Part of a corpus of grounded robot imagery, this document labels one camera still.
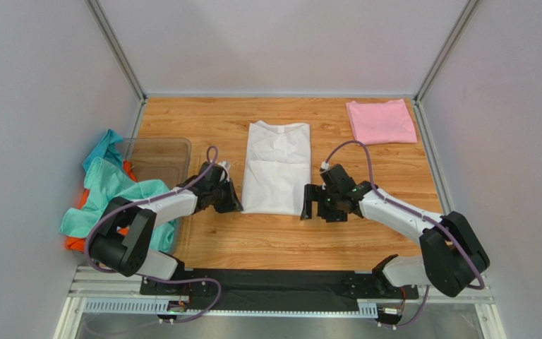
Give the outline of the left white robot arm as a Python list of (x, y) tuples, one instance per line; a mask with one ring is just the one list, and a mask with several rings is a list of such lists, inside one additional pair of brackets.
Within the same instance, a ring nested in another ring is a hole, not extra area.
[(217, 213), (241, 212), (229, 168), (227, 161), (205, 162), (199, 175), (165, 194), (142, 201), (113, 198), (85, 240), (90, 265), (125, 277), (171, 280), (180, 261), (151, 249), (154, 230), (209, 207)]

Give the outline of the white t shirt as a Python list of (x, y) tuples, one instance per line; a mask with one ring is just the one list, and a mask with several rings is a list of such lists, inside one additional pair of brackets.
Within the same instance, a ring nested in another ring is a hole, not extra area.
[(243, 213), (299, 216), (311, 169), (309, 124), (251, 123), (241, 189)]

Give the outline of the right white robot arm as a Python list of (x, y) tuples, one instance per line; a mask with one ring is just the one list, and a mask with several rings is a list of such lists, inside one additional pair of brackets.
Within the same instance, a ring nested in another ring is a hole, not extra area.
[(345, 222), (349, 215), (379, 222), (415, 243), (418, 256), (391, 255), (373, 270), (380, 288), (433, 286), (447, 297), (482, 290), (490, 259), (467, 218), (456, 211), (432, 213), (405, 203), (369, 181), (357, 184), (341, 165), (324, 165), (321, 185), (306, 184), (301, 219), (314, 215)]

